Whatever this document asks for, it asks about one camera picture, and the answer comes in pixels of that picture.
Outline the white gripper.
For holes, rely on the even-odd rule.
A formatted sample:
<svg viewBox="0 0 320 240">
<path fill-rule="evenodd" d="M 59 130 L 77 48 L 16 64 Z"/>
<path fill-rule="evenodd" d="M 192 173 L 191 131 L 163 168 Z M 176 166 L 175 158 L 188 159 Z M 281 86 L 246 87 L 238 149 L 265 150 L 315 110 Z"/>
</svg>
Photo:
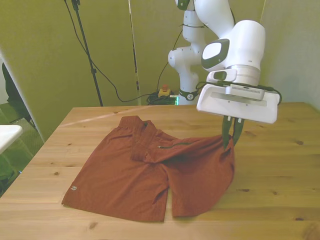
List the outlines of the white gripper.
<svg viewBox="0 0 320 240">
<path fill-rule="evenodd" d="M 223 147 L 227 148 L 232 117 L 235 118 L 232 134 L 235 146 L 245 120 L 273 124 L 277 120 L 279 102 L 279 94 L 255 87 L 206 84 L 201 90 L 196 108 L 200 112 L 224 116 L 221 136 Z"/>
</svg>

